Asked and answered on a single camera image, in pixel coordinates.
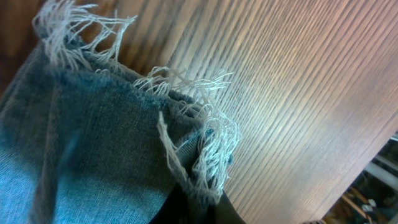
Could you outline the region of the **light blue denim jeans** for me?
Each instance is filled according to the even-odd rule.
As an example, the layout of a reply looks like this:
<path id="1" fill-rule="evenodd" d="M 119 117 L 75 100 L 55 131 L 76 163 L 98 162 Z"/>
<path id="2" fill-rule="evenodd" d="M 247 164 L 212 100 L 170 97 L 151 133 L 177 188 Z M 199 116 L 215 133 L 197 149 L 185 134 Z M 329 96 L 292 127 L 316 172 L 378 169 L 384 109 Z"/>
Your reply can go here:
<path id="1" fill-rule="evenodd" d="M 146 76 L 118 62 L 134 22 L 47 1 L 39 43 L 1 98 L 2 223 L 149 223 L 175 187 L 205 207 L 228 178 L 238 125 L 214 104 L 226 74 Z"/>

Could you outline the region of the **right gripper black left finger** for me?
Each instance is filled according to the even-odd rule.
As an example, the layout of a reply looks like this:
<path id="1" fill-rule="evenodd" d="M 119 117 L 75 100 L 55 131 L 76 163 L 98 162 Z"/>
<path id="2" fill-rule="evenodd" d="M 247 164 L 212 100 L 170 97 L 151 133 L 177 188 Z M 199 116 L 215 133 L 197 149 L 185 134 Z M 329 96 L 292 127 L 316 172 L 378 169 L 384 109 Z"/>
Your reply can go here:
<path id="1" fill-rule="evenodd" d="M 205 207 L 177 184 L 149 224 L 200 224 L 204 221 Z"/>

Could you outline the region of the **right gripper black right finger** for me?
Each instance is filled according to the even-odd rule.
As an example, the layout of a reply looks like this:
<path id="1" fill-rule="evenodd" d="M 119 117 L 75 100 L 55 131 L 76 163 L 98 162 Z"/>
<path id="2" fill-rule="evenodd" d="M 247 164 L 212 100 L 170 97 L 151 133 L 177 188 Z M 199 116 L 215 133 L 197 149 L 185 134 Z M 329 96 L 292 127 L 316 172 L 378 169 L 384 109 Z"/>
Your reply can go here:
<path id="1" fill-rule="evenodd" d="M 207 224 L 245 224 L 228 196 L 223 192 L 216 205 L 210 205 L 206 214 Z"/>

